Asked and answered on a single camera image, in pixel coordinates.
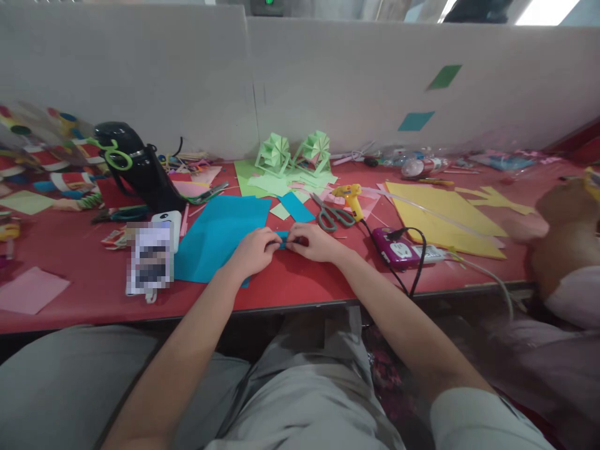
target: gray scissors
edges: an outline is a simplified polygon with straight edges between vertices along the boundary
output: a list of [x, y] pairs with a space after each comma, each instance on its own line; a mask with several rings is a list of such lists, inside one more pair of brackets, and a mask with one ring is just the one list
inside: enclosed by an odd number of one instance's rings
[[351, 227], [356, 223], [354, 216], [350, 212], [327, 206], [316, 194], [311, 194], [311, 197], [321, 207], [321, 211], [317, 215], [317, 222], [328, 233], [333, 233], [338, 229], [338, 226], [334, 222], [335, 219], [342, 222], [342, 225], [346, 227]]

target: thermos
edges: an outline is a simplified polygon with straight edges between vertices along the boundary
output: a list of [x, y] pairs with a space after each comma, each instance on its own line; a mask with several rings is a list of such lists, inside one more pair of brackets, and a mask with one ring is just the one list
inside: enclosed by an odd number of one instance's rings
[[[125, 122], [96, 125], [94, 134], [102, 156], [123, 194], [139, 196], [153, 213], [183, 211], [187, 201], [156, 157], [156, 147], [144, 145], [138, 134]], [[125, 188], [124, 179], [135, 191]]]

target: gray pants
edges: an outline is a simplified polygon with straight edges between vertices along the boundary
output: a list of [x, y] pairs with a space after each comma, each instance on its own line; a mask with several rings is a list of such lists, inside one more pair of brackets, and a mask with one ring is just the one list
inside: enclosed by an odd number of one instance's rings
[[[124, 326], [78, 326], [26, 346], [0, 366], [0, 448], [98, 448], [159, 345]], [[197, 449], [223, 436], [277, 373], [331, 362], [372, 386], [358, 307], [289, 317], [253, 367], [215, 353], [172, 448]]]

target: yellow glue gun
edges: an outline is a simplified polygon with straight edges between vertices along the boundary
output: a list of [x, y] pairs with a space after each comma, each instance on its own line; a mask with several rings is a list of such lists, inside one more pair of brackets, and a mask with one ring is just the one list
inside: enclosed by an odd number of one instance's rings
[[363, 190], [361, 189], [360, 184], [347, 184], [345, 186], [336, 187], [331, 194], [336, 197], [343, 197], [346, 199], [347, 205], [352, 209], [352, 215], [354, 216], [354, 220], [360, 222], [363, 220], [363, 209], [361, 208], [361, 204], [358, 203], [358, 195], [361, 194]]

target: light blue paper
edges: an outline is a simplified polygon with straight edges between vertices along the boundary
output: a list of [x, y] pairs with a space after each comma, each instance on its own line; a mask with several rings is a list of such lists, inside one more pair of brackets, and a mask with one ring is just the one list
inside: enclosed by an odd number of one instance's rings
[[314, 220], [313, 214], [300, 200], [298, 200], [298, 197], [296, 197], [293, 192], [289, 192], [283, 197], [279, 197], [279, 200], [296, 222], [310, 222]]
[[279, 250], [285, 250], [285, 248], [286, 248], [286, 242], [288, 241], [289, 231], [276, 231], [275, 234], [277, 234], [281, 238], [281, 240], [283, 241], [281, 243], [281, 245], [279, 245]]
[[[264, 227], [271, 200], [220, 195], [210, 200], [179, 243], [175, 279], [208, 283], [231, 257], [240, 241]], [[242, 287], [248, 286], [249, 279]]]
[[398, 131], [421, 131], [435, 113], [435, 111], [409, 112], [398, 128]]

